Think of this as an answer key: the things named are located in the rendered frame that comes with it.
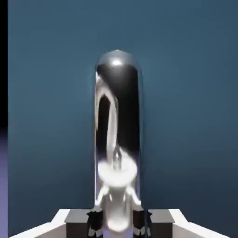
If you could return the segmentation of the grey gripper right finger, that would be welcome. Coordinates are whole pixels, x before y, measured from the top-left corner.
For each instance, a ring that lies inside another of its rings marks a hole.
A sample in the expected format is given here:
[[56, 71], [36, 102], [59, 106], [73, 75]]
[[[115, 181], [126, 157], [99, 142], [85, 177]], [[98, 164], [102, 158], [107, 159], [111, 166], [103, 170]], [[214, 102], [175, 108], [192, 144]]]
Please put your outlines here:
[[133, 238], [230, 238], [189, 222], [179, 209], [133, 210]]

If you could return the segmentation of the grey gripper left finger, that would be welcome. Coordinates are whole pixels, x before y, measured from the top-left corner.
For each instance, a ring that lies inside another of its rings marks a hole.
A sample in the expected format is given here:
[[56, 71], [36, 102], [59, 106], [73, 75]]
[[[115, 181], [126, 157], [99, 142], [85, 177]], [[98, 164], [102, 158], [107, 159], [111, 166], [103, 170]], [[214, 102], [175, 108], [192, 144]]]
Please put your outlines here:
[[59, 209], [51, 222], [9, 238], [103, 238], [103, 211]]

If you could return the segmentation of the curved shiny metal handle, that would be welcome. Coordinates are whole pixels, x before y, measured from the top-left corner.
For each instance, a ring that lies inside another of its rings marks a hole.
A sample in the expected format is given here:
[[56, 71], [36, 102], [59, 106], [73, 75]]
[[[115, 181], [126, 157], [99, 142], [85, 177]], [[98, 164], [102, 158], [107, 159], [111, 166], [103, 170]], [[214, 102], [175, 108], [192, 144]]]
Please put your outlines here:
[[95, 238], [143, 234], [141, 206], [141, 73], [134, 57], [116, 49], [103, 54], [94, 83]]

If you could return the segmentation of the blue cabinet door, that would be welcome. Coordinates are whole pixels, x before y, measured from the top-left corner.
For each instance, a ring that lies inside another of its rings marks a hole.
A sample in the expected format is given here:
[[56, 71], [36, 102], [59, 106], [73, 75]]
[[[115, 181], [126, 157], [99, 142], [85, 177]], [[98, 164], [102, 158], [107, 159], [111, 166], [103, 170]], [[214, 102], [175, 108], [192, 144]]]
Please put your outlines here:
[[143, 73], [145, 202], [238, 238], [238, 0], [9, 0], [8, 234], [87, 208], [98, 57]]

